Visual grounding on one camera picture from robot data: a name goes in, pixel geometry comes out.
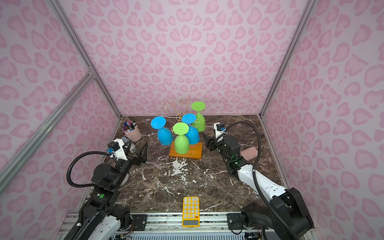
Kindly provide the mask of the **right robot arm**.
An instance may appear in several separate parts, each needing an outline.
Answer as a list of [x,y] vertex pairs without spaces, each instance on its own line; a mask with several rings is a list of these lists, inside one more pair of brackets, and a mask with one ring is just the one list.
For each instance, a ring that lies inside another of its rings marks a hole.
[[218,151],[230,175],[259,194],[265,206],[248,205],[241,210],[245,227],[260,225],[273,229],[282,240],[297,240],[314,227],[313,219],[301,193],[274,183],[256,170],[240,151],[237,138],[229,136],[222,143],[204,136],[206,147]]

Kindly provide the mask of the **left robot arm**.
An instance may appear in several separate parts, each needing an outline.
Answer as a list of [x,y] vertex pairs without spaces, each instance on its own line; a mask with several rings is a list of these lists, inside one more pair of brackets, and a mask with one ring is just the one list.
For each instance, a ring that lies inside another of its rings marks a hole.
[[[78,220],[66,235],[67,240],[109,240],[117,231],[131,232],[135,222],[128,207],[116,203],[120,196],[119,187],[127,179],[133,165],[139,166],[147,161],[148,144],[139,148],[136,156],[128,156],[126,160],[118,157],[115,146],[109,143],[106,152],[90,151],[77,156],[69,165],[66,179],[74,188],[92,187],[94,190],[78,212]],[[114,160],[116,166],[109,163],[98,165],[93,173],[91,183],[77,184],[72,180],[75,164],[89,155],[102,155]]]

